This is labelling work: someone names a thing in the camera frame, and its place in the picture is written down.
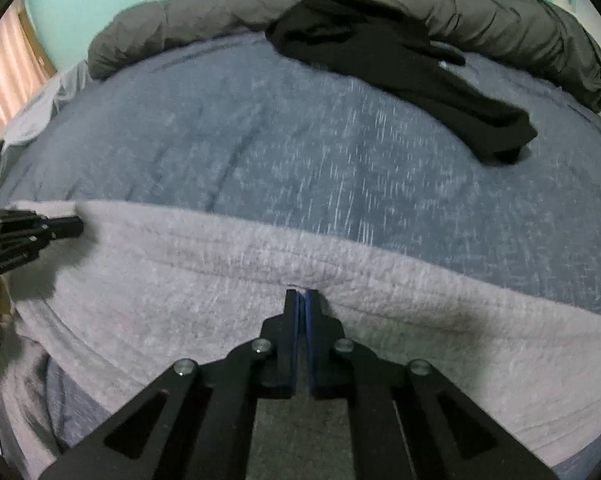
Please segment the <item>dark grey rolled duvet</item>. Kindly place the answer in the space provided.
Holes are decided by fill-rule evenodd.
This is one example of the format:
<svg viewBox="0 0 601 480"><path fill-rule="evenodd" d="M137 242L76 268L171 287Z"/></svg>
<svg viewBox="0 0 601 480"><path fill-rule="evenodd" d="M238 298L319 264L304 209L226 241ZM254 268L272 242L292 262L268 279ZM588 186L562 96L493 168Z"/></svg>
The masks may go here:
<svg viewBox="0 0 601 480"><path fill-rule="evenodd" d="M92 78L197 41L262 32L302 0L153 0L119 12L89 46ZM546 0L349 0L415 23L430 39L525 70L601 112L601 47Z"/></svg>

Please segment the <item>pink striped curtain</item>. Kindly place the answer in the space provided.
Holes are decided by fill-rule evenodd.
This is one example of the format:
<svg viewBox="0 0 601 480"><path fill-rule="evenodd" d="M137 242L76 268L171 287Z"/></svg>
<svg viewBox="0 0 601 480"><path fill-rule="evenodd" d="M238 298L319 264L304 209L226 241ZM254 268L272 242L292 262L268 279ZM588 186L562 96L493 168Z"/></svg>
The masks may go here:
<svg viewBox="0 0 601 480"><path fill-rule="evenodd" d="M0 18L0 139L6 124L55 74L25 0L14 0Z"/></svg>

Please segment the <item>black garment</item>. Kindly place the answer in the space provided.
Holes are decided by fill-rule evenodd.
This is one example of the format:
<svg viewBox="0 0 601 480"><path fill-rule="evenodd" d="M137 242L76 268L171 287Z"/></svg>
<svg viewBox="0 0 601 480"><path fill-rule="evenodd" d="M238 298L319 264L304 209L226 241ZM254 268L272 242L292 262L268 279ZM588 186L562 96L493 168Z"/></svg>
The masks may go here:
<svg viewBox="0 0 601 480"><path fill-rule="evenodd" d="M354 77L421 108L482 162L513 164L537 131L529 114L488 98L449 70L465 57L424 25L372 0L300 0L266 28L287 58Z"/></svg>

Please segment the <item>grey quilted sweatshirt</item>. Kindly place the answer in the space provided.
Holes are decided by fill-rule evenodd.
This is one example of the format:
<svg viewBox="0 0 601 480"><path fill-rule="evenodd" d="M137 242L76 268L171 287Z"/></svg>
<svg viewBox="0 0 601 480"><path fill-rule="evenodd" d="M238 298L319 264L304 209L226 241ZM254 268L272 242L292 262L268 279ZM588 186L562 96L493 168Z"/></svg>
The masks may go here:
<svg viewBox="0 0 601 480"><path fill-rule="evenodd" d="M0 274L40 479L550 479L601 433L601 315L348 240L21 203Z"/></svg>

